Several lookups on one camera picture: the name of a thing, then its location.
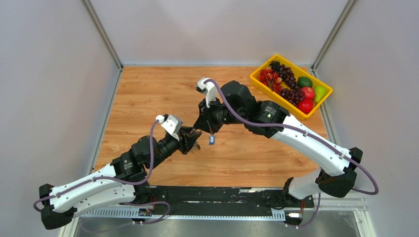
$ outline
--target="red apple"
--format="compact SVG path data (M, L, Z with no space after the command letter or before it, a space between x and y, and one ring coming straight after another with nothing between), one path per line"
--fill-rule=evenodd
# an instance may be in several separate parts
M309 114L313 110L313 107L314 107L313 101L308 100L308 99L301 101L297 106L297 108L301 110L303 113L305 113L306 115Z
M306 100L313 100L316 96L316 93L314 92L313 88L309 86L303 87L301 88L301 90L304 92Z

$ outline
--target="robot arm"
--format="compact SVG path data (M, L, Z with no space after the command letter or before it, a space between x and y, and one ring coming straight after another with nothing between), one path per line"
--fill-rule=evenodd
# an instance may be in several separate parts
M192 127L182 126L182 121L172 115L157 116L156 120L166 130L165 137L159 142L153 137L143 136L129 151L95 173L62 186L40 186L40 198L47 198L42 201L41 210L45 228L62 227L72 218L111 204L146 203L150 187L144 180L147 176L145 168L150 168L152 159L150 140L154 145L154 168L177 150L188 154L202 134Z
M202 78L197 84L197 90L205 94L206 98L199 104L200 115L194 128L214 134L224 124L242 123L224 103L220 103L216 94L214 96L216 88L212 82L205 83L207 79ZM356 179L355 167L343 159L343 156L360 162L361 150L357 148L349 150L324 139L304 126L277 103L256 101L247 86L239 84L237 81L225 84L221 90L232 109L245 120L258 124L283 124L283 127L245 124L245 128L250 132L290 145L319 165L319 168L310 174L288 179L284 185L284 195L304 199L308 195L325 192L331 196L342 198L353 188ZM305 133L292 130L287 125L302 129ZM336 155L325 144L319 142L319 139L341 151L342 155Z

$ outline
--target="white wall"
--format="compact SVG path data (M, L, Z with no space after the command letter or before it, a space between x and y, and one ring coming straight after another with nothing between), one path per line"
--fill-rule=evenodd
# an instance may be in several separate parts
M38 187L87 174L118 70L79 0L2 1L0 236L55 237Z
M124 64L312 64L347 0L92 0Z
M318 70L334 88L327 105L338 138L364 151L380 187L365 196L379 237L418 232L418 10L415 0L358 1Z

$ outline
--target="yellow plastic basket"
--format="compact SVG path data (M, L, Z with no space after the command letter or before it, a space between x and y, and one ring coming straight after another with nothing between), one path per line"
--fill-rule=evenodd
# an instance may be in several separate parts
M298 80L299 77L308 77L313 82L313 87L315 87L317 85L322 85L322 86L324 86L328 90L328 93L325 95L325 97L323 97L323 99L314 106L313 110L309 114L306 115L301 110L299 110L297 107L295 107L294 105L292 105L286 99L282 98L280 95L278 95L277 93L275 93L274 91L272 91L269 87L265 86L263 83L261 83L258 80L260 71L262 69L265 69L265 68L269 67L270 62L272 62L272 61L279 61L281 64L284 64L285 66L291 68L292 72L294 73L294 77L295 77L296 80ZM274 56L272 56L262 66L260 66L258 69L256 69L256 71L254 71L250 75L250 79L251 79L251 83L256 88L258 88L259 90L261 90L263 93L267 94L273 101L275 101L280 106L282 106L285 109L287 109L291 114L293 114L299 120L304 120L306 118L309 118L320 107L320 105L328 98L328 96L333 92L333 89L330 86L328 86L325 83L321 82L317 78L315 78L312 75L310 75L308 72L306 72L303 69L297 67L292 62L288 61L287 59L281 57L278 54L275 54ZM285 85L284 82L281 83L281 86L283 86L284 88L289 88L287 85Z

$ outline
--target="wooden table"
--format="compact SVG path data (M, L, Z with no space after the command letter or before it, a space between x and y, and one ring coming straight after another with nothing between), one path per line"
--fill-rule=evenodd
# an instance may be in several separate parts
M195 90L202 77L220 85L231 80L246 84L257 100L269 97L250 84L255 67L125 67L104 134L95 170L127 151L160 114L172 114L193 126L198 104L204 96ZM326 137L320 112L303 123ZM164 130L156 126L154 137L160 140ZM160 164L149 179L151 185L283 187L290 177L313 171L317 165L293 148L253 135L242 124L224 125L215 134L215 145L208 144L209 134L198 139L201 150L188 155L175 152Z

